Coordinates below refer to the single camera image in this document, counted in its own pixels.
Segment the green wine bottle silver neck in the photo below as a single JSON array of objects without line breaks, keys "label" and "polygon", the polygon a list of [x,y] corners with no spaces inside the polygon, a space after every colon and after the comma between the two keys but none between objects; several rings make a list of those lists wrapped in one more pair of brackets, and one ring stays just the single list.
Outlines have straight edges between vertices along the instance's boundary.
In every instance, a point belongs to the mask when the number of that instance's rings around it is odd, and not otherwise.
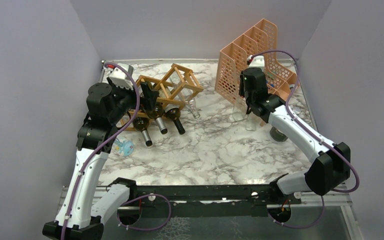
[{"label": "green wine bottle silver neck", "polygon": [[148,132],[149,119],[146,117],[137,117],[133,120],[133,127],[136,131],[139,131],[145,141],[145,145],[150,147],[153,145],[152,139]]}]

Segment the dark wine bottle black neck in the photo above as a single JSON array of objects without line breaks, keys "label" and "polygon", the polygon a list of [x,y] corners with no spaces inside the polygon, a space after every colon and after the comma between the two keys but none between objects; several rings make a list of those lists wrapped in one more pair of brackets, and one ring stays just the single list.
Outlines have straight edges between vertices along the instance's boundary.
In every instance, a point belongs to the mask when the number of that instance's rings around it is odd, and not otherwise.
[{"label": "dark wine bottle black neck", "polygon": [[168,133],[168,129],[163,120],[164,108],[160,102],[156,102],[155,106],[152,109],[146,110],[145,112],[150,119],[155,120],[156,125],[158,126],[159,131],[162,135]]}]

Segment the green wine bottle white label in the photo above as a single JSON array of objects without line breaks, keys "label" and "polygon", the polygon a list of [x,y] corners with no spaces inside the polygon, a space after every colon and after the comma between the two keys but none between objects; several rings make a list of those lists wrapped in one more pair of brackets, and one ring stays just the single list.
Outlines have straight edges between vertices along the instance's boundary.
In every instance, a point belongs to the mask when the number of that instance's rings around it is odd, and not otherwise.
[{"label": "green wine bottle white label", "polygon": [[180,121],[181,110],[179,106],[172,103],[164,103],[164,105],[164,115],[174,123],[180,135],[185,134],[186,130]]}]

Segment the clear tall glass bottle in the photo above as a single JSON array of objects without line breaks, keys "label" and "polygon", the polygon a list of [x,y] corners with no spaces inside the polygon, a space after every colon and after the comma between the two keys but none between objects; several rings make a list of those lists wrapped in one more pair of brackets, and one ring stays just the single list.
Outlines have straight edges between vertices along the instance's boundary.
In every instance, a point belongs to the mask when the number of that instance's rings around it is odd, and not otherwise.
[{"label": "clear tall glass bottle", "polygon": [[234,122],[241,122],[246,118],[247,105],[243,97],[238,96],[232,109],[232,118]]}]

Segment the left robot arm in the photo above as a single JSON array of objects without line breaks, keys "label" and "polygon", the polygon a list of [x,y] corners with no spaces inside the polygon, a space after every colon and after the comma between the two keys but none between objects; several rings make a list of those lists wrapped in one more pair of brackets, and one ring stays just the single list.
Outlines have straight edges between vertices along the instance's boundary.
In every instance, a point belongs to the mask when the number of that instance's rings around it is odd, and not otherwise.
[{"label": "left robot arm", "polygon": [[146,83],[125,89],[113,83],[96,83],[88,89],[88,113],[77,133],[76,160],[71,181],[55,220],[44,224],[42,234],[52,240],[99,240],[104,226],[122,204],[137,200],[135,181],[123,179],[93,203],[99,176],[120,133],[116,124],[131,109],[155,106],[158,91]]}]

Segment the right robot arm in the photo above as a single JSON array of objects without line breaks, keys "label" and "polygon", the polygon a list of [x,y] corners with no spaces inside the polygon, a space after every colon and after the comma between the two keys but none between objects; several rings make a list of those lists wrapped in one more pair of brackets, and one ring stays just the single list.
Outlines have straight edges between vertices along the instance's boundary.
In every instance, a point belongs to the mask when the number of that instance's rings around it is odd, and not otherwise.
[{"label": "right robot arm", "polygon": [[313,192],[323,196],[351,175],[351,150],[344,143],[334,143],[319,134],[294,114],[285,101],[268,92],[266,76],[258,67],[249,67],[240,74],[240,96],[247,110],[286,135],[308,158],[308,170],[285,174],[272,181],[269,199],[280,204],[289,194]]}]

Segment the wooden wine rack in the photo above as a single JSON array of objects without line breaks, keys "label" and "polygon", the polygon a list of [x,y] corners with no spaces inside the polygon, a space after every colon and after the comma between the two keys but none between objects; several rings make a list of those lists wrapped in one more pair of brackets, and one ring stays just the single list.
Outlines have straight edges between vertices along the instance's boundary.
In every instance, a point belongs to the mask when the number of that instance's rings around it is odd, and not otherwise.
[{"label": "wooden wine rack", "polygon": [[[177,74],[178,77],[180,78],[181,80],[180,87],[176,88],[170,82],[169,78],[172,74]],[[193,70],[175,63],[171,65],[171,68],[161,79],[140,75],[136,80],[136,84],[138,87],[140,87],[141,82],[147,82],[147,84],[152,90],[159,92],[159,97],[157,98],[156,102],[161,103],[163,108],[165,106],[164,103],[174,104],[179,106],[180,112],[185,108],[185,104],[181,100],[177,100],[176,96],[180,93],[180,91],[183,88],[187,88],[193,91],[193,94],[191,95],[192,98],[196,97],[198,93],[204,90],[202,85],[199,83],[199,81],[195,77]],[[148,117],[148,115],[146,114],[146,111],[142,107],[140,107],[136,118],[137,117],[148,118],[149,123],[152,123],[152,122],[156,123],[155,120]],[[165,111],[162,118],[163,118],[163,122],[164,120],[170,120],[165,116]],[[128,127],[127,129],[130,131],[136,131],[133,126],[133,122],[132,122],[132,126]]]}]

